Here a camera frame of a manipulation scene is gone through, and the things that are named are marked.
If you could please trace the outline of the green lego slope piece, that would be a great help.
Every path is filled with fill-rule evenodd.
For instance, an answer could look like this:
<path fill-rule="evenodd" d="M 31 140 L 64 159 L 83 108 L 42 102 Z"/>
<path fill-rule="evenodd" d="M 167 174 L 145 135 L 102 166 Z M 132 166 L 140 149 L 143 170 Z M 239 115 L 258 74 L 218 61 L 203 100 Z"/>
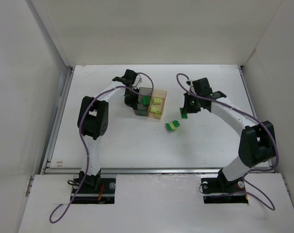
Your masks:
<path fill-rule="evenodd" d="M 186 110 L 184 108 L 180 108 L 180 115 L 181 115 L 182 119 L 187 119 L 188 118 Z"/>

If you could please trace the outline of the green lego plate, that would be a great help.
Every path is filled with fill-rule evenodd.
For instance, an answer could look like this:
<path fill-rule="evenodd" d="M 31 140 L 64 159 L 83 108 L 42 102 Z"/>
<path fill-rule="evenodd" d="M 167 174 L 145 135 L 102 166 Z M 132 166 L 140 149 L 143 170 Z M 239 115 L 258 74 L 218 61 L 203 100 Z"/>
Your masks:
<path fill-rule="evenodd" d="M 149 96 L 142 97 L 139 103 L 142 104 L 143 106 L 148 106 L 150 104 L 150 97 Z"/>

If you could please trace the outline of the lime lego brick studs up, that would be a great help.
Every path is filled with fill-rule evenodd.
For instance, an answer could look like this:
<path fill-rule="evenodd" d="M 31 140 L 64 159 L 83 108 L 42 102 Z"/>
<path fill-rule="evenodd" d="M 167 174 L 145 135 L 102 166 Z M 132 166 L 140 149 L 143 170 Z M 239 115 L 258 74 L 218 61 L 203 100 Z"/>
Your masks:
<path fill-rule="evenodd" d="M 152 102 L 155 105 L 160 105 L 162 103 L 162 98 L 156 98 L 156 97 L 154 97 Z"/>

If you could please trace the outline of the lime lego brick hollow side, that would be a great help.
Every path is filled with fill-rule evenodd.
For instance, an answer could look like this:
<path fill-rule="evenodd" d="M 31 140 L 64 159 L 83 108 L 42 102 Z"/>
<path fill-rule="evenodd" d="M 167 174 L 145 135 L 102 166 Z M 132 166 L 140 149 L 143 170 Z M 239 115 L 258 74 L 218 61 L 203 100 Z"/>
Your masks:
<path fill-rule="evenodd" d="M 157 106 L 151 106 L 150 112 L 154 114 L 162 114 L 162 111 Z"/>

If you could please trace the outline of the green and lime lego stack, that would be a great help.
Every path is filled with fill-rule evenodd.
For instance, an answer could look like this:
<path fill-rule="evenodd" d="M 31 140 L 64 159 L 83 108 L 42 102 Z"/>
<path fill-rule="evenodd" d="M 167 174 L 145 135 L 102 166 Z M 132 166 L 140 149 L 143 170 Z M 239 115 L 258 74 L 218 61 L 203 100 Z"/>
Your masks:
<path fill-rule="evenodd" d="M 165 127 L 169 132 L 175 131 L 176 129 L 178 129 L 179 126 L 180 126 L 180 123 L 178 120 L 173 120 L 165 124 Z"/>

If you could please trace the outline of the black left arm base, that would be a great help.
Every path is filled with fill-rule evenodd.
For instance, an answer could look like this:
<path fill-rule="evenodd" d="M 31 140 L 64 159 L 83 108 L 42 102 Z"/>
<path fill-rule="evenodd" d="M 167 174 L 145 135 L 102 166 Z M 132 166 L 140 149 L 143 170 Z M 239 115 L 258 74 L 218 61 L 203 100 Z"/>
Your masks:
<path fill-rule="evenodd" d="M 114 204 L 116 177 L 87 177 L 72 204 Z"/>

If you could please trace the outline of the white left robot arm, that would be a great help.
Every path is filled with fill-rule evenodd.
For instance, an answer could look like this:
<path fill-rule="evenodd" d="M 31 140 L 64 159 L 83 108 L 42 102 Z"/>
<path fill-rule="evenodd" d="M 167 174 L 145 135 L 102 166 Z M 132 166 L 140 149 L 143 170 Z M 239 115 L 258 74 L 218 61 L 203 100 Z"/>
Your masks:
<path fill-rule="evenodd" d="M 119 98 L 124 98 L 126 106 L 138 109 L 140 97 L 150 96 L 151 91 L 143 94 L 136 87 L 141 82 L 143 73 L 127 69 L 123 76 L 115 77 L 109 86 L 94 97 L 85 96 L 82 99 L 77 126 L 79 137 L 86 151 L 86 165 L 79 172 L 82 183 L 95 183 L 101 166 L 96 142 L 108 128 L 109 104 Z"/>

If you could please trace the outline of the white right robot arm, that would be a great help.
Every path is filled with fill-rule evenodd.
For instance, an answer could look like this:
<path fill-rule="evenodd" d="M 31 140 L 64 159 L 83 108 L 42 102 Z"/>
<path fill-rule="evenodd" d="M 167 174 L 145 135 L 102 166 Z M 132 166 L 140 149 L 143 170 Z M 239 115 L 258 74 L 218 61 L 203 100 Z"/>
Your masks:
<path fill-rule="evenodd" d="M 272 158 L 279 162 L 279 152 L 274 126 L 270 121 L 259 121 L 254 116 L 238 109 L 221 91 L 214 92 L 207 78 L 196 81 L 187 79 L 184 93 L 184 114 L 197 113 L 202 109 L 221 118 L 240 137 L 238 156 L 218 176 L 225 182 L 232 182 L 255 166 Z"/>

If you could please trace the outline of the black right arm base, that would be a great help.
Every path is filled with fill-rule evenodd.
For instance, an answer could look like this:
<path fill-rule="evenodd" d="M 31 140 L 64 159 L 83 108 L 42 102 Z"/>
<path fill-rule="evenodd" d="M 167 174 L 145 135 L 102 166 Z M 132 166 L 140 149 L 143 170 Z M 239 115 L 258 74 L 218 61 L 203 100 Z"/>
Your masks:
<path fill-rule="evenodd" d="M 218 177 L 202 177 L 199 191 L 205 204 L 248 204 L 242 178 L 226 183 Z"/>

